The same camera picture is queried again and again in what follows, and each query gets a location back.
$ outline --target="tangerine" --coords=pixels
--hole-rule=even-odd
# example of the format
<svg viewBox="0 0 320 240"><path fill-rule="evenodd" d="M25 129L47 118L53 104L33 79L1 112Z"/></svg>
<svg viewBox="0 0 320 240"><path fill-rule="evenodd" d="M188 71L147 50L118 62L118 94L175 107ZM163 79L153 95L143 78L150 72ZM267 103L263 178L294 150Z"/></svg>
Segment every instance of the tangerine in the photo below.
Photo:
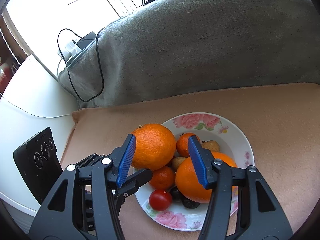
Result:
<svg viewBox="0 0 320 240"><path fill-rule="evenodd" d="M211 152L215 158L222 159L229 166L237 167L232 158L223 153ZM199 183L191 158L188 157L180 164L176 172L176 185L180 192L196 202L209 203L212 190L204 189Z"/></svg>
<svg viewBox="0 0 320 240"><path fill-rule="evenodd" d="M149 123L140 125L132 134L136 137L136 150L131 164L134 168L155 171L172 159L176 140L168 128Z"/></svg>
<svg viewBox="0 0 320 240"><path fill-rule="evenodd" d="M152 179L149 184L155 189L166 190L174 185L175 174L171 168L164 166L159 170L153 171Z"/></svg>
<svg viewBox="0 0 320 240"><path fill-rule="evenodd" d="M195 134L191 133L191 132L183 133L182 135L180 135L180 138L177 141L177 152L182 157L189 157L190 156L189 151L188 151L188 140L189 140L189 137L192 135L195 135Z"/></svg>

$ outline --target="gray fleece fabric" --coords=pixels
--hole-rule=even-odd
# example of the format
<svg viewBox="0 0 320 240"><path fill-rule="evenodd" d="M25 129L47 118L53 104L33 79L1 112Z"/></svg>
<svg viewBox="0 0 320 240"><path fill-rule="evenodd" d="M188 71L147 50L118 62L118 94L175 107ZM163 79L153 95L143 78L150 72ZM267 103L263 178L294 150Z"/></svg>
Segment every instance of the gray fleece fabric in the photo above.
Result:
<svg viewBox="0 0 320 240"><path fill-rule="evenodd" d="M109 24L98 47L105 86L88 103L78 99L80 107L320 84L320 16L310 0L157 0ZM67 65L84 100L100 91L95 42ZM66 70L59 82L78 98Z"/></svg>

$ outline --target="beige tablecloth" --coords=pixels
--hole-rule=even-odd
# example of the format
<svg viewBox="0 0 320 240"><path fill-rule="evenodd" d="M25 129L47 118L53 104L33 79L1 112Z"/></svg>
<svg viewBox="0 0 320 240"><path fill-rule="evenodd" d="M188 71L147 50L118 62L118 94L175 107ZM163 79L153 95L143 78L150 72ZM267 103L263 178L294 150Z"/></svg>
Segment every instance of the beige tablecloth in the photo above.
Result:
<svg viewBox="0 0 320 240"><path fill-rule="evenodd" d="M73 113L71 133L61 165L108 154L127 134L145 123L162 123L189 112L221 115L248 138L255 164L282 205L293 231L306 220L320 197L320 86L300 83L192 93L111 108ZM197 239L199 232L165 228L126 199L119 215L127 240ZM229 233L234 231L236 214Z"/></svg>

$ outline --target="fruit plate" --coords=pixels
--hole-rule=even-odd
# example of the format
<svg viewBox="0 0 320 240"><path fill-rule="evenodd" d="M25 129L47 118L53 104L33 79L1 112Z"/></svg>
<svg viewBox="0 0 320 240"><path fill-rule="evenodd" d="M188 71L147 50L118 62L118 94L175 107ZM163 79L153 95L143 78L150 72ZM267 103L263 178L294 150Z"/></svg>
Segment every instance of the fruit plate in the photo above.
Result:
<svg viewBox="0 0 320 240"><path fill-rule="evenodd" d="M174 117L162 124L175 136L176 141L182 133L192 132L201 141L215 140L220 152L233 158L239 168L245 169L254 165L254 158L249 141L243 132L232 122L222 116L210 113L188 113ZM187 209L182 203L173 202L162 212L153 210L149 205L149 196L154 189L147 183L136 193L137 200L146 212L157 223L179 231L201 230L207 213L208 204L200 204L195 209ZM238 209L238 189L232 192L230 215Z"/></svg>

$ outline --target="metal bolt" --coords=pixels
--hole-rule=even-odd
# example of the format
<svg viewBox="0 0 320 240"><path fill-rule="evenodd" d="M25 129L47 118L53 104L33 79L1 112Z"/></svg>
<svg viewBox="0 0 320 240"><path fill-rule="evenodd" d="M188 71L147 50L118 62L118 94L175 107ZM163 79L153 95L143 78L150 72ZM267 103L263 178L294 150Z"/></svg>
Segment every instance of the metal bolt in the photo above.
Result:
<svg viewBox="0 0 320 240"><path fill-rule="evenodd" d="M214 164L217 164L217 165L221 165L223 163L221 159L214 159L213 162Z"/></svg>
<svg viewBox="0 0 320 240"><path fill-rule="evenodd" d="M257 171L257 168L256 168L255 166L250 165L250 166L249 166L249 171L251 171L251 172L256 172L256 171Z"/></svg>
<svg viewBox="0 0 320 240"><path fill-rule="evenodd" d="M109 163L111 163L111 159L110 158L104 158L104 159L102 159L102 164L109 164Z"/></svg>
<svg viewBox="0 0 320 240"><path fill-rule="evenodd" d="M75 168L76 168L76 166L74 164L70 164L70 165L68 165L67 170L68 171L74 171Z"/></svg>

